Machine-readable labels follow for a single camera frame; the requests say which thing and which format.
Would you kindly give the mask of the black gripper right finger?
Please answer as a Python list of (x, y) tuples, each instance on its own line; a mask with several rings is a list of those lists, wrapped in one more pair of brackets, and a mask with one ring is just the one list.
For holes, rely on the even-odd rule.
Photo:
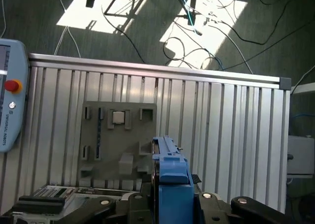
[(215, 193), (202, 192), (198, 175), (192, 175), (195, 224), (294, 224), (295, 220), (250, 197), (235, 197), (228, 204)]

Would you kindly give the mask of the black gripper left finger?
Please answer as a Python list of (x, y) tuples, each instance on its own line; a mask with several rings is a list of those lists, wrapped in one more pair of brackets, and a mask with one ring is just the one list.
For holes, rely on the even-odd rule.
[(58, 220), (59, 224), (154, 224), (152, 184), (142, 184), (140, 192), (125, 200), (93, 198), (85, 206)]

